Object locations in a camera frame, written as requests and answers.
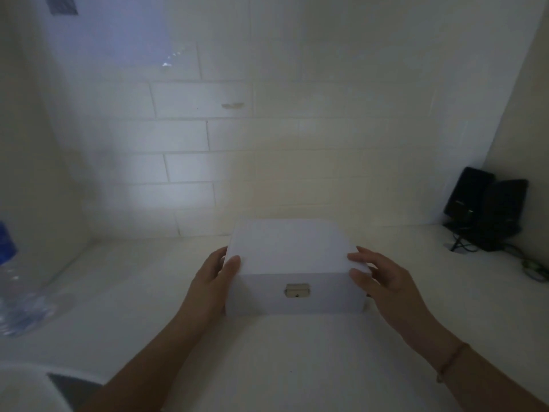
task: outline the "hand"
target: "hand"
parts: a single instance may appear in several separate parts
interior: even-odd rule
[[[240,269],[240,257],[233,256],[223,265],[227,247],[209,255],[190,284],[175,321],[197,336],[221,316],[230,282]]]
[[[379,313],[404,341],[439,370],[461,341],[431,314],[408,270],[379,253],[357,247],[354,262],[372,263],[372,277],[357,269],[349,275],[375,301]]]

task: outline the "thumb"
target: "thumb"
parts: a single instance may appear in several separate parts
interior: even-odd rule
[[[349,271],[349,276],[351,276],[353,282],[356,283],[360,289],[368,293],[374,299],[383,291],[383,288],[378,282],[374,281],[370,275],[361,272],[358,269],[351,269]]]
[[[240,256],[232,256],[229,260],[227,260],[224,263],[223,269],[221,269],[221,271],[217,275],[216,281],[220,282],[225,286],[229,286],[231,280],[233,279],[233,277],[236,276],[239,269],[240,269]]]

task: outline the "wall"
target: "wall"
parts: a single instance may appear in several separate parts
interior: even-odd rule
[[[90,240],[74,182],[0,3],[0,220],[41,270],[58,273]]]
[[[546,0],[12,1],[94,234],[133,238],[241,216],[436,222]],[[171,58],[151,50],[159,20]]]
[[[499,179],[528,179],[530,186],[514,242],[549,264],[549,13],[545,12],[520,70],[484,169]]]

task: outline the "box lid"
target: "box lid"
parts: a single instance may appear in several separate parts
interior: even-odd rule
[[[240,275],[348,273],[366,266],[347,259],[356,251],[337,223],[326,220],[267,219],[237,223],[226,260],[242,259]]]

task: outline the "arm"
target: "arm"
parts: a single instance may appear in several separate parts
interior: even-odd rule
[[[427,309],[412,276],[387,257],[362,247],[347,257],[372,263],[372,277],[352,269],[354,282],[371,296],[379,312],[404,341],[437,373],[445,366],[444,383],[465,411],[549,412],[549,407],[500,372],[469,347],[452,356],[463,345]]]
[[[170,387],[208,326],[221,315],[232,278],[240,268],[227,248],[206,259],[174,319],[79,409],[79,412],[158,412]]]

